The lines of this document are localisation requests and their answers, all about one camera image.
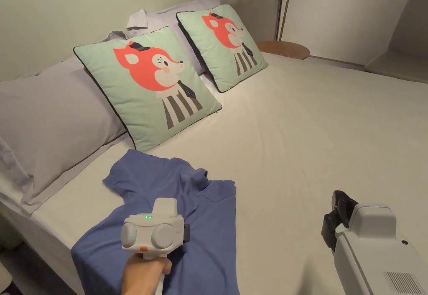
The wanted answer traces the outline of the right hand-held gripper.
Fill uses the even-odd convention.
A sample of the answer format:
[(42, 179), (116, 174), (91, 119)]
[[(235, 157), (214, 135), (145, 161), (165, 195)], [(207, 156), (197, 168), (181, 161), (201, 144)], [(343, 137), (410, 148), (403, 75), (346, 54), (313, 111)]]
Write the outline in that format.
[(358, 204), (344, 191), (335, 190), (321, 235), (334, 253), (346, 295), (428, 293), (428, 266), (411, 243), (397, 234), (397, 219), (388, 206)]

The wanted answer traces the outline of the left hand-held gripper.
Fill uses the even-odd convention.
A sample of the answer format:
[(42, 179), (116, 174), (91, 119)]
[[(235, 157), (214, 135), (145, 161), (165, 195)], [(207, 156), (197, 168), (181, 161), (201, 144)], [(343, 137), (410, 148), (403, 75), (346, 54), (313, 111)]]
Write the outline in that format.
[(178, 213), (175, 198), (157, 198), (151, 213), (131, 214), (121, 230), (122, 248), (144, 260), (167, 256), (190, 240), (190, 225)]

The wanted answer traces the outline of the person's left hand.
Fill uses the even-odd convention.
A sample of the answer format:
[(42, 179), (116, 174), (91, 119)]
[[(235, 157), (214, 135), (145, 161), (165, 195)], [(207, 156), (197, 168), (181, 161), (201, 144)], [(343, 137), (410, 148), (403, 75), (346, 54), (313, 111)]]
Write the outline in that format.
[(142, 254), (133, 254), (123, 271), (122, 295), (154, 295), (162, 274), (171, 272), (168, 258), (144, 259)]

